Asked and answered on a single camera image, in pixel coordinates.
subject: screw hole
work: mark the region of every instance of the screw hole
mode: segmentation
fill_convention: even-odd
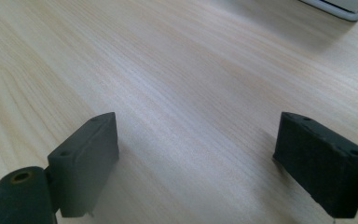
[[[352,155],[355,155],[355,156],[358,156],[358,151],[356,151],[356,150],[351,150],[351,154],[352,154]]]
[[[71,155],[70,151],[63,151],[62,153],[60,153],[60,156],[69,156]]]
[[[20,184],[20,183],[26,181],[27,179],[29,179],[30,177],[31,177],[31,172],[22,172],[22,173],[14,175],[11,178],[11,183]]]

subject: light wood surface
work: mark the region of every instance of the light wood surface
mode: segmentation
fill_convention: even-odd
[[[297,0],[0,1],[0,178],[109,111],[120,161],[95,218],[60,223],[333,223],[271,157],[282,111],[358,144],[358,22]]]

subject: wood grain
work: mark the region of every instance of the wood grain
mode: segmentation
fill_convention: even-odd
[[[0,178],[108,111],[120,161],[95,218],[60,223],[333,223],[271,156],[282,111],[358,144],[358,22],[296,0],[0,0]]]

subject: wooden table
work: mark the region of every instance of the wooden table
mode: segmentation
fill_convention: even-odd
[[[282,111],[358,144],[358,22],[297,0],[0,1],[0,178],[110,111],[95,218],[60,223],[333,223],[271,157]]]

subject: mounting hole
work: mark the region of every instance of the mounting hole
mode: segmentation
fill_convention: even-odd
[[[62,153],[60,153],[60,156],[69,156],[71,155],[70,151],[63,151]]]
[[[10,182],[12,184],[20,184],[20,183],[26,181],[27,179],[31,178],[31,175],[32,175],[32,173],[29,171],[21,172],[16,175],[13,175],[10,179]]]
[[[357,150],[351,150],[351,154],[355,155],[355,156],[358,156],[358,151]]]

